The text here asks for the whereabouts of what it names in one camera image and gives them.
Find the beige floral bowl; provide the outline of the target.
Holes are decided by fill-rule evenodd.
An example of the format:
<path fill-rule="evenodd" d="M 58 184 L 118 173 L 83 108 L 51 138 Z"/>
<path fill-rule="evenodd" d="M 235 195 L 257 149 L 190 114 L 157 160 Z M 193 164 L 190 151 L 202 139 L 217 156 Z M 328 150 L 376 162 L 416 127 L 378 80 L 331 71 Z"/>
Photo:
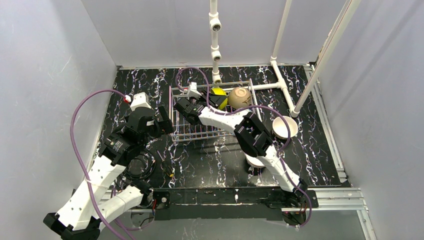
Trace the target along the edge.
<path fill-rule="evenodd" d="M 234 109 L 246 108 L 251 103 L 251 93 L 247 88 L 236 87 L 228 94 L 228 104 Z"/>

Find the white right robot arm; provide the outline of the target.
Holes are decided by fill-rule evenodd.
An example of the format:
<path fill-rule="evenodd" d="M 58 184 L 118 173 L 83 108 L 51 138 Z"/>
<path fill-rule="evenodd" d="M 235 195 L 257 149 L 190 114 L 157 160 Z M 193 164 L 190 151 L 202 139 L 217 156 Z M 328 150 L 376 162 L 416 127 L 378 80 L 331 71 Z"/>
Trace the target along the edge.
<path fill-rule="evenodd" d="M 248 156 L 259 160 L 277 180 L 280 188 L 291 193 L 292 205 L 308 203 L 311 199 L 306 191 L 308 185 L 279 155 L 274 146 L 274 136 L 268 131 L 254 112 L 252 106 L 233 112 L 218 110 L 206 103 L 179 99 L 173 108 L 191 125 L 212 126 L 235 135 L 241 150 Z"/>

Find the yellow-green bowl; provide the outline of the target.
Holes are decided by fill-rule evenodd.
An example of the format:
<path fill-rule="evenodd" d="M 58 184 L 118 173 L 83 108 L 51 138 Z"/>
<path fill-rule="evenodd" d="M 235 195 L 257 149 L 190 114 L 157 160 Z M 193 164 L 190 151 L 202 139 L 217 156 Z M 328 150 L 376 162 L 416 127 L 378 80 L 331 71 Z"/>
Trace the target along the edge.
<path fill-rule="evenodd" d="M 213 87 L 210 90 L 209 96 L 212 100 L 212 105 L 218 110 L 225 109 L 228 104 L 227 93 L 220 87 Z"/>

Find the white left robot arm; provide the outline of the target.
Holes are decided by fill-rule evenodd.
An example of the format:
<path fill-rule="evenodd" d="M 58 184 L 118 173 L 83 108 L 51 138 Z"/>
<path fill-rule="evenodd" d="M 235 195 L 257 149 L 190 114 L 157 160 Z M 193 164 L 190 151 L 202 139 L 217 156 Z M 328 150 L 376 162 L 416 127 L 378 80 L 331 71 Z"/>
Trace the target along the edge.
<path fill-rule="evenodd" d="M 88 178 L 57 212 L 47 213 L 43 223 L 63 240 L 96 240 L 106 223 L 144 202 L 152 192 L 144 180 L 135 180 L 109 200 L 99 203 L 115 179 L 145 151 L 153 139 L 174 131 L 164 106 L 156 110 L 139 106 L 125 117 L 101 145 Z"/>

